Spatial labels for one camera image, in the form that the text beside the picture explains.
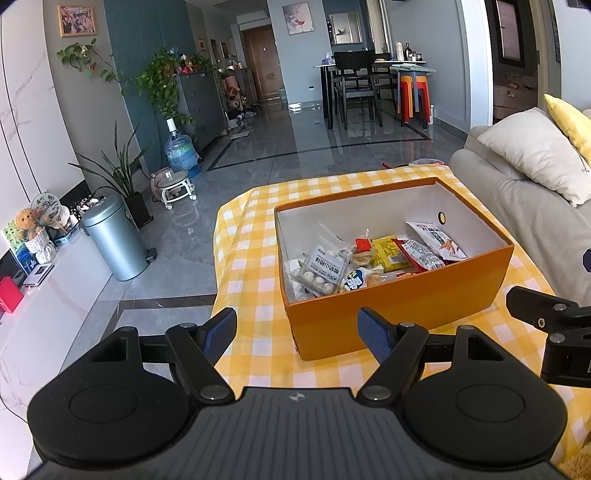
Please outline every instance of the marble wall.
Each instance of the marble wall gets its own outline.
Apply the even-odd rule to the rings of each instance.
[[[0,16],[0,127],[1,228],[39,193],[61,197],[84,179],[68,165],[76,156],[51,77],[42,0],[19,0]],[[0,255],[7,247],[0,243]]]

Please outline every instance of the cabinet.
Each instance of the cabinet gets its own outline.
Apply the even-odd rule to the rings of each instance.
[[[211,72],[177,75],[178,111],[193,118],[192,124],[178,125],[183,133],[197,137],[203,150],[226,128],[226,116]]]

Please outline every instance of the orange box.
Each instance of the orange box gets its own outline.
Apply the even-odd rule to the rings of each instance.
[[[438,270],[318,299],[296,301],[288,276],[316,243],[322,223],[346,242],[365,236],[420,238],[406,222],[433,223],[468,260]],[[505,278],[514,245],[477,208],[437,178],[314,197],[275,209],[280,287],[303,360],[362,350],[357,312],[371,307],[392,323],[433,329],[489,307]]]

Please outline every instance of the water bottle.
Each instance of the water bottle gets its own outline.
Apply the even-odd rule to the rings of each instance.
[[[190,136],[183,135],[177,130],[173,118],[166,120],[166,123],[170,131],[170,136],[164,146],[168,163],[174,171],[187,170],[191,179],[201,171],[197,163],[199,155],[195,152],[193,141]]]

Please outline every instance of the yellow checkered tablecloth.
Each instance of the yellow checkered tablecloth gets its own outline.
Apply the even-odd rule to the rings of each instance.
[[[236,396],[246,385],[350,387],[356,392],[378,366],[368,350],[313,362],[304,362],[299,357],[279,289],[275,207],[307,197],[424,177],[439,177],[504,230],[444,166],[400,167],[263,186],[222,206],[213,241],[218,286],[213,311],[233,307],[238,314],[238,333],[216,368]],[[545,278],[519,246],[493,305],[433,332],[454,334],[458,325],[470,323],[539,374],[546,335],[513,319],[507,312],[505,295],[515,285],[552,293]],[[428,364],[425,375],[445,367]],[[591,428],[591,390],[555,388],[569,409],[569,425],[553,457],[558,462],[581,448]]]

